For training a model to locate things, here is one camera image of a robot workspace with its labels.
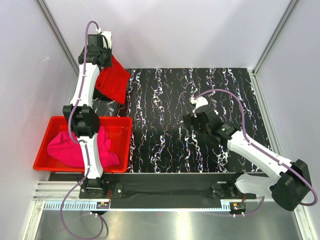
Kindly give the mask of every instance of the red container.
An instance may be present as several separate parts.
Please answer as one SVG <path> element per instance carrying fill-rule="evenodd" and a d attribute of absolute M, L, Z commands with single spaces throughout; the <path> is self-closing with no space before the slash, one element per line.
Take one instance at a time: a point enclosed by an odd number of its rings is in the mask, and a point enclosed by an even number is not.
<path fill-rule="evenodd" d="M 110 152 L 116 153 L 120 161 L 119 165 L 104 167 L 103 170 L 105 173 L 124 173 L 128 166 L 132 118 L 102 116 L 100 117 L 100 125 L 106 128 L 108 138 L 111 140 Z M 60 132 L 67 130 L 68 124 L 64 116 L 53 116 L 50 119 L 38 155 L 33 164 L 35 170 L 51 172 L 85 172 L 84 168 L 64 165 L 57 159 L 48 155 L 47 147 L 51 140 Z"/>

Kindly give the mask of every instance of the red cloth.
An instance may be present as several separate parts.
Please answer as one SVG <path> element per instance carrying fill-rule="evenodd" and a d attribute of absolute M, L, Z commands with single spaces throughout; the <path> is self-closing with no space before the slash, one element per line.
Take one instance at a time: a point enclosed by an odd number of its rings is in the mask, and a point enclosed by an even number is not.
<path fill-rule="evenodd" d="M 111 140 L 108 139 L 108 132 L 103 126 L 99 129 L 97 143 L 102 167 L 119 165 L 120 162 L 117 155 L 109 151 Z M 60 132 L 48 144 L 47 152 L 49 156 L 59 160 L 67 166 L 74 168 L 85 167 L 80 144 L 74 143 L 71 140 L 68 131 Z"/>
<path fill-rule="evenodd" d="M 112 55 L 112 66 L 102 69 L 95 82 L 95 87 L 111 100 L 125 104 L 129 79 L 130 73 Z"/>

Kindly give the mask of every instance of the pink cloth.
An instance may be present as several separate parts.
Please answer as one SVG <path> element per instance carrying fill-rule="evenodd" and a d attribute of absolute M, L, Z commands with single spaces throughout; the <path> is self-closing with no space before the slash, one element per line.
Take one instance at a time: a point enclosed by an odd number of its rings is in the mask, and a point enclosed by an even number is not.
<path fill-rule="evenodd" d="M 117 155 L 109 151 L 111 140 L 108 139 L 108 132 L 103 126 L 99 129 L 97 143 L 102 167 L 119 165 L 120 162 Z M 60 132 L 48 144 L 47 152 L 49 156 L 59 160 L 67 166 L 74 168 L 85 167 L 80 144 L 74 143 L 71 140 L 68 131 Z"/>

